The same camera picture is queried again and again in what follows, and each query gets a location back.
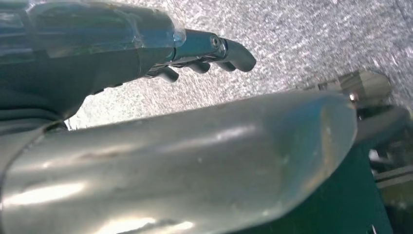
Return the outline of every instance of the metallic curved surface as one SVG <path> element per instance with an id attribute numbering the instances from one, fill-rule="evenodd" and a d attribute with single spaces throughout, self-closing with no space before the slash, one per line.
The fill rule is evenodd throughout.
<path id="1" fill-rule="evenodd" d="M 26 2 L 15 11 L 4 5 L 19 7 L 19 2 L 0 4 L 0 63 L 31 61 L 43 50 L 50 58 L 60 58 L 172 48 L 186 38 L 185 29 L 160 10 L 101 0 Z"/>
<path id="2" fill-rule="evenodd" d="M 282 93 L 45 135 L 2 185 L 5 234 L 221 234 L 276 219 L 341 163 L 343 96 Z"/>

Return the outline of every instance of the bolt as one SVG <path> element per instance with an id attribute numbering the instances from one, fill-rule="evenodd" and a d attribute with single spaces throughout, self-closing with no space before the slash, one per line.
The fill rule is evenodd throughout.
<path id="1" fill-rule="evenodd" d="M 356 93 L 350 93 L 349 98 L 351 101 L 359 101 L 358 95 Z"/>
<path id="2" fill-rule="evenodd" d="M 217 35 L 212 35 L 211 36 L 211 45 L 214 48 L 220 47 L 220 39 Z"/>

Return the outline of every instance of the robotic hand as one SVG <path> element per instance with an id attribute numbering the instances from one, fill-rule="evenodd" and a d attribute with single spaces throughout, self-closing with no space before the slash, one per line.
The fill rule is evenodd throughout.
<path id="1" fill-rule="evenodd" d="M 101 1 L 0 3 L 0 132 L 74 115 L 88 95 L 137 78 L 176 81 L 171 67 L 248 72 L 241 44 L 180 27 L 159 10 Z M 27 118 L 30 123 L 21 123 Z"/>
<path id="2" fill-rule="evenodd" d="M 171 67 L 189 67 L 197 73 L 206 73 L 214 62 L 225 71 L 236 69 L 249 72 L 256 60 L 241 44 L 220 38 L 213 33 L 186 30 L 187 41 L 174 49 L 165 63 L 154 66 L 145 77 L 161 76 L 168 81 L 176 81 L 179 75 Z"/>

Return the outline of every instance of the transparent plastic cover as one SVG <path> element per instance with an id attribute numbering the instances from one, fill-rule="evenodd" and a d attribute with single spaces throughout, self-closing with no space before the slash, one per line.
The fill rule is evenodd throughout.
<path id="1" fill-rule="evenodd" d="M 178 47 L 185 28 L 163 10 L 105 0 L 0 1 L 0 63 Z"/>

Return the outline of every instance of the gray speckled floor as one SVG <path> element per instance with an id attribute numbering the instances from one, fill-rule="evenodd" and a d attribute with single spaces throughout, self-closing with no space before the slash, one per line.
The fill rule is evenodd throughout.
<path id="1" fill-rule="evenodd" d="M 162 0 L 144 1 L 153 5 Z M 393 101 L 413 108 L 411 0 L 181 0 L 186 27 L 237 40 L 257 58 L 250 73 L 181 69 L 169 84 L 139 79 L 86 99 L 74 128 L 199 108 L 327 80 L 359 68 L 390 77 Z"/>

